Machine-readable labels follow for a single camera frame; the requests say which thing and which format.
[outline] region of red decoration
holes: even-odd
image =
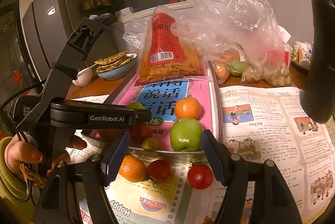
[[[21,80],[22,76],[23,74],[19,70],[15,70],[13,82],[18,82],[20,85],[22,85],[22,80]]]

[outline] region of flatbread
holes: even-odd
[[[110,65],[101,65],[97,68],[97,73],[105,73],[111,70],[114,70],[116,68],[119,68],[125,64],[127,64],[128,62],[130,62],[132,60],[131,57],[126,57],[123,60],[120,60],[120,62],[118,61],[117,64],[110,64]]]
[[[99,65],[108,65],[108,64],[112,64],[113,62],[116,62],[118,60],[120,60],[121,58],[123,58],[125,56],[125,54],[128,54],[128,50],[117,53],[115,55],[112,55],[110,57],[104,58],[104,59],[99,59],[97,61],[95,61],[95,64],[99,64]]]

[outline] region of brown rope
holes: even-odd
[[[23,173],[25,180],[31,180],[34,187],[44,187],[46,184],[47,178],[42,177],[39,173],[31,171],[24,163],[20,164],[20,170]]]

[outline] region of newspaper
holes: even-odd
[[[335,148],[326,126],[314,122],[302,109],[301,93],[295,87],[220,88],[225,145],[247,161],[273,160],[292,192],[303,223],[310,224],[334,195]],[[78,100],[103,102],[106,97]],[[101,150],[88,144],[84,150],[68,152],[71,162],[77,163]],[[129,183],[118,175],[105,189],[120,224],[201,224],[205,216],[215,219],[226,188],[214,181],[206,190],[195,190],[187,181],[189,165],[171,165],[173,176],[162,184]],[[78,183],[76,190],[84,224],[91,224],[83,184]],[[250,182],[241,224],[248,224],[253,191],[254,183]]]
[[[85,97],[77,100],[103,102],[107,96]],[[81,130],[76,135],[81,138]],[[67,148],[71,163],[86,161],[91,155],[100,154],[101,149],[88,143],[84,150]],[[146,165],[150,162],[141,159]],[[119,224],[150,223],[194,223],[199,207],[201,192],[193,191],[186,183],[190,164],[171,164],[172,175],[163,183],[152,184],[147,181],[131,183],[118,174],[115,182],[105,187],[113,212]],[[92,224],[85,198],[83,183],[76,184],[81,216],[84,224]]]
[[[247,161],[273,160],[286,180],[304,224],[316,220],[334,195],[334,146],[325,125],[313,121],[300,105],[295,87],[220,88],[223,142]],[[215,181],[202,192],[195,223],[215,219],[226,188]],[[248,224],[254,182],[249,182],[241,224]]]

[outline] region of red tomato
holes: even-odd
[[[213,172],[205,164],[196,164],[188,171],[187,179],[193,188],[203,190],[212,185]]]
[[[147,172],[152,180],[162,182],[171,175],[171,166],[166,160],[156,160],[149,164]]]
[[[144,140],[152,137],[152,130],[145,123],[136,123],[128,132],[131,139],[138,144],[142,144]]]

